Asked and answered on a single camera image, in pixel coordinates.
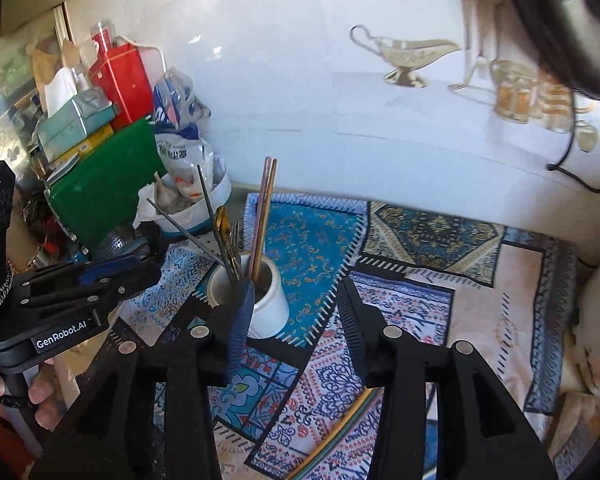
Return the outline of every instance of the orange sleeve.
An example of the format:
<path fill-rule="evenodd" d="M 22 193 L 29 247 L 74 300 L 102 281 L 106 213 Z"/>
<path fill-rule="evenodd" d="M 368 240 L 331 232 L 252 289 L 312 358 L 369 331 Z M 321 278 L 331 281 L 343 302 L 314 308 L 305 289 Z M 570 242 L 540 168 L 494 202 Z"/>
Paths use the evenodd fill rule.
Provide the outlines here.
<path fill-rule="evenodd" d="M 27 466 L 35 460 L 35 457 L 27 450 L 20 437 L 5 428 L 1 422 L 0 456 L 18 478 L 22 478 Z"/>

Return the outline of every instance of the plastic bag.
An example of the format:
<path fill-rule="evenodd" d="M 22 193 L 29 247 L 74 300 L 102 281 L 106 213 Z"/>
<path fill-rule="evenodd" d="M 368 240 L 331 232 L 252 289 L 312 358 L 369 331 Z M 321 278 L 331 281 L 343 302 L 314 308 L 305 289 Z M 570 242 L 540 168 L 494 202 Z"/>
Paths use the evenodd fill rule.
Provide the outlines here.
<path fill-rule="evenodd" d="M 193 93 L 193 81 L 177 68 L 170 68 L 154 87 L 154 114 L 158 124 L 169 124 L 176 130 L 209 117 L 211 111 Z"/>
<path fill-rule="evenodd" d="M 204 198 L 197 166 L 200 165 L 209 192 L 214 182 L 214 152 L 200 139 L 195 124 L 181 130 L 158 128 L 155 145 L 160 159 L 180 193 L 193 202 Z"/>

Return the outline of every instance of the human hand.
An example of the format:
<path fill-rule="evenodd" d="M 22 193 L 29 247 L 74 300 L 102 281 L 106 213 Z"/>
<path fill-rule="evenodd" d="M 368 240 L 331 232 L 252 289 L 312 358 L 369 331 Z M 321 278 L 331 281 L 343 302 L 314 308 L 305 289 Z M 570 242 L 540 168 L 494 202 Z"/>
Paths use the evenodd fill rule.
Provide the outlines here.
<path fill-rule="evenodd" d="M 62 418 L 60 403 L 56 398 L 56 374 L 54 360 L 40 364 L 38 374 L 31 381 L 29 400 L 38 406 L 36 422 L 46 430 L 52 430 Z M 4 381 L 0 377 L 0 396 L 4 395 Z M 0 404 L 0 417 L 6 418 L 4 406 Z"/>

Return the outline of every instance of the yellow box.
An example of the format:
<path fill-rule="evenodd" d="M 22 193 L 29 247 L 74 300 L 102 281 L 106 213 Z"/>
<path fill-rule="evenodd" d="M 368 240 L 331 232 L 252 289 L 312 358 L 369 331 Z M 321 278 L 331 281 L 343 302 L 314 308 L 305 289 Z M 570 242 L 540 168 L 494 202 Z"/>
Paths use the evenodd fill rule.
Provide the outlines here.
<path fill-rule="evenodd" d="M 58 168 L 61 164 L 64 164 L 68 161 L 72 156 L 76 153 L 80 154 L 80 158 L 83 158 L 89 155 L 93 150 L 95 150 L 99 145 L 101 145 L 105 140 L 109 139 L 110 136 L 113 135 L 113 128 L 110 124 L 105 124 L 101 129 L 93 132 L 89 137 L 84 139 L 79 144 L 76 144 L 70 150 L 67 150 L 62 155 L 60 155 L 56 160 L 54 160 L 54 166 Z"/>

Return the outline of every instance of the white wall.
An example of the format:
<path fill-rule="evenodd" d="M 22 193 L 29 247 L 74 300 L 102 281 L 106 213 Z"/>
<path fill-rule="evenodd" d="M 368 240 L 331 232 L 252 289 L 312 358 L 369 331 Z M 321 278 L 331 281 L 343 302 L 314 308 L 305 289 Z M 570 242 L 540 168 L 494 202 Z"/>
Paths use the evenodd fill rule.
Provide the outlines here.
<path fill-rule="evenodd" d="M 68 0 L 68 9 L 76 37 L 110 18 L 119 34 L 160 44 L 193 78 L 232 180 L 259 183 L 272 155 L 280 187 L 537 230 L 600 261 L 600 196 L 544 169 L 567 136 L 507 123 L 452 94 L 446 85 L 462 79 L 462 52 L 419 72 L 428 88 L 409 89 L 384 83 L 391 67 L 349 41 L 363 23 L 378 36 L 462 46 L 460 0 Z M 532 65 L 509 0 L 504 33 L 503 57 Z M 155 80 L 157 57 L 143 58 Z M 600 129 L 600 106 L 591 122 Z M 600 186 L 600 145 L 574 150 L 566 167 Z"/>

